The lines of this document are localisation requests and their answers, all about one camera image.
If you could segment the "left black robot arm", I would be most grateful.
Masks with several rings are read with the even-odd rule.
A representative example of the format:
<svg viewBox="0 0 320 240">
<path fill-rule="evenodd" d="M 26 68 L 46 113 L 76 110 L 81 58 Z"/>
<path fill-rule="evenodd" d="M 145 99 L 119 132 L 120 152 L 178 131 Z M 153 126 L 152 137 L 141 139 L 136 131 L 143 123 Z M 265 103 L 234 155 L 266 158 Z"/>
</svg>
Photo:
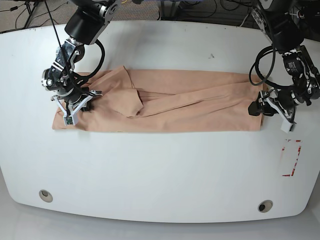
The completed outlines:
<svg viewBox="0 0 320 240">
<path fill-rule="evenodd" d="M 260 78 L 253 86 L 266 84 L 270 90 L 262 90 L 248 107 L 251 116 L 261 114 L 272 117 L 281 115 L 294 124 L 298 105 L 310 106 L 320 97 L 320 73 L 302 44 L 303 33 L 291 17 L 292 0 L 254 0 L 251 15 L 270 42 L 256 56 L 250 68 Z M 276 55 L 280 54 L 285 71 L 292 78 L 291 85 L 279 85 L 269 77 L 274 69 Z"/>
</svg>

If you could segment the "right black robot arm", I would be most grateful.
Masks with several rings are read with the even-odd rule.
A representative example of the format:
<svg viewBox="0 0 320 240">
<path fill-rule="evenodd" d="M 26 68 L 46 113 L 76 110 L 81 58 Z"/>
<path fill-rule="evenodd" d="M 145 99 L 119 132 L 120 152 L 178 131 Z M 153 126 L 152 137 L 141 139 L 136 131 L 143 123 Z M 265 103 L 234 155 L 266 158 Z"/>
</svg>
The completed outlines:
<svg viewBox="0 0 320 240">
<path fill-rule="evenodd" d="M 74 0 L 77 10 L 67 22 L 64 30 L 68 38 L 60 43 L 51 67 L 44 70 L 42 86 L 55 92 L 51 100 L 63 113 L 66 126 L 78 123 L 79 111 L 90 111 L 91 100 L 102 95 L 101 91 L 90 90 L 84 84 L 101 69 L 106 52 L 98 37 L 105 30 L 121 6 L 120 0 Z M 85 54 L 86 45 L 96 44 L 101 58 L 95 70 L 88 75 L 75 72 L 75 63 Z"/>
</svg>

